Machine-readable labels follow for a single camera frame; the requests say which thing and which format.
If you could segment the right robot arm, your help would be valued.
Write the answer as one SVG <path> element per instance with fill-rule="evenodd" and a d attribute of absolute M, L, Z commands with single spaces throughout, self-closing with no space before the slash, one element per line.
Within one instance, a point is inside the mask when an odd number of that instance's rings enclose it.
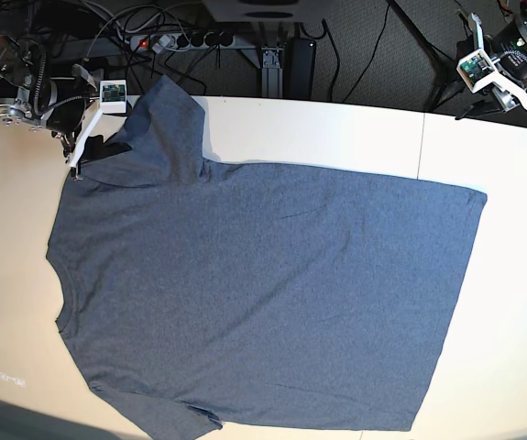
<path fill-rule="evenodd" d="M 108 61 L 125 43 L 116 14 L 96 1 L 0 1 L 0 124 L 48 130 L 72 168 L 128 151 L 92 133 L 131 107 Z"/>

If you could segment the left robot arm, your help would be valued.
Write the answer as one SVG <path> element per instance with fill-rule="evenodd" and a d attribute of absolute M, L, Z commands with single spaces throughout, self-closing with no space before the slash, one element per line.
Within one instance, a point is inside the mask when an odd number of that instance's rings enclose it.
<path fill-rule="evenodd" d="M 527 1 L 495 36 L 484 33 L 478 15 L 460 8 L 459 16 L 471 39 L 457 51 L 456 72 L 472 94 L 484 98 L 455 119 L 507 114 L 518 107 L 527 114 Z"/>

